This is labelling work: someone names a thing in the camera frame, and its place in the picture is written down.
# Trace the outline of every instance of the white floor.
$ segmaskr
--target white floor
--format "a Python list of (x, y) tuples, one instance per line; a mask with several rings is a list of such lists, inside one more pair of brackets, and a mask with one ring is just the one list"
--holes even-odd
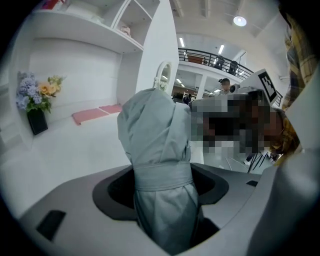
[(77, 126), (65, 118), (35, 136), (31, 151), (1, 165), (0, 183), (12, 214), (20, 217), (58, 185), (130, 162), (118, 140), (117, 116)]

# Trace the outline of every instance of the wall shelf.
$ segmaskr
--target wall shelf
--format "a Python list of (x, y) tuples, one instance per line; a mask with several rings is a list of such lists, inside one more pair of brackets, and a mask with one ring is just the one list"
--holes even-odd
[(120, 15), (115, 27), (118, 30), (120, 30), (122, 26), (129, 27), (133, 40), (143, 46), (151, 21), (152, 17), (140, 3), (138, 3), (137, 0), (131, 0), (127, 2), (127, 6)]
[(150, 15), (150, 17), (154, 17), (156, 10), (160, 4), (160, 0), (136, 0)]
[(34, 37), (84, 42), (116, 53), (143, 51), (141, 44), (116, 29), (73, 13), (36, 10), (32, 13)]

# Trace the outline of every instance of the black vase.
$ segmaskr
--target black vase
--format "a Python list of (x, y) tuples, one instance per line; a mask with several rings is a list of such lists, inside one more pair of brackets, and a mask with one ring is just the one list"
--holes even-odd
[(48, 129), (45, 114), (41, 109), (32, 109), (27, 112), (26, 115), (34, 135)]

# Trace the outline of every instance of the pink mat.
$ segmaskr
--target pink mat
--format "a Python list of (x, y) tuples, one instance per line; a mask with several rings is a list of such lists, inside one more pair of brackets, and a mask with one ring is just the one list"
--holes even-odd
[(93, 109), (88, 109), (88, 110), (74, 113), (72, 114), (72, 117), (75, 123), (79, 126), (84, 121), (88, 121), (91, 119), (96, 119), (96, 118), (100, 118), (108, 115), (109, 115), (108, 113), (103, 112), (99, 108), (93, 108)]
[(117, 113), (122, 111), (122, 107), (120, 105), (108, 105), (108, 106), (100, 106), (99, 109), (102, 109), (109, 114)]

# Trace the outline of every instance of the gray cloth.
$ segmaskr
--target gray cloth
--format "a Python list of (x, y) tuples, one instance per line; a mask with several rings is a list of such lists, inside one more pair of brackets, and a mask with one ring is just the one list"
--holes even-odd
[(124, 104), (118, 137), (134, 169), (134, 207), (147, 235), (171, 255), (190, 248), (198, 193), (190, 158), (190, 108), (158, 89)]

